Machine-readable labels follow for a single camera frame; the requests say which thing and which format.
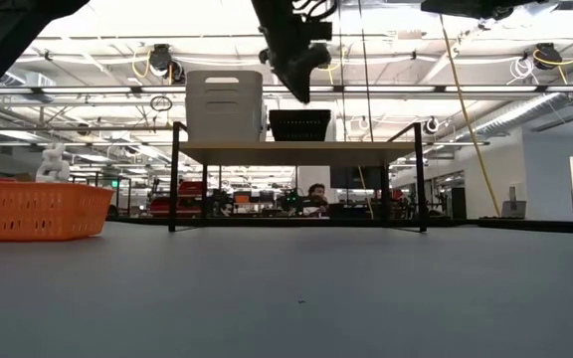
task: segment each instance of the white stuffed toy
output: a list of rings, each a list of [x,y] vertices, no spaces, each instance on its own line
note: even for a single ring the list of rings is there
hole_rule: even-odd
[[[66,146],[62,143],[48,144],[42,154],[42,162],[37,170],[37,183],[67,182],[70,178],[70,164],[63,160]]]

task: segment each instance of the white storage box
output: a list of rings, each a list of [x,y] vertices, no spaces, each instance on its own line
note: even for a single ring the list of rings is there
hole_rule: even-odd
[[[255,71],[192,71],[185,97],[191,142],[259,141],[267,114]]]

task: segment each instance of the black basket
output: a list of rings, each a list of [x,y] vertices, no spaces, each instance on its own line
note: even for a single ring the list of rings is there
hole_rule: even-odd
[[[330,110],[271,110],[269,122],[276,141],[324,141]]]

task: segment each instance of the gray floor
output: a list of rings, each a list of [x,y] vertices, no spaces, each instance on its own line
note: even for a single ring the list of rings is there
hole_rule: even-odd
[[[107,224],[0,244],[0,357],[573,357],[573,235]]]

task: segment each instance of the person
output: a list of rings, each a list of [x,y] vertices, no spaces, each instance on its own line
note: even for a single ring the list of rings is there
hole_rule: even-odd
[[[308,188],[308,198],[315,204],[315,210],[308,213],[310,216],[320,216],[328,210],[328,200],[324,196],[326,194],[326,187],[324,184],[313,184]]]

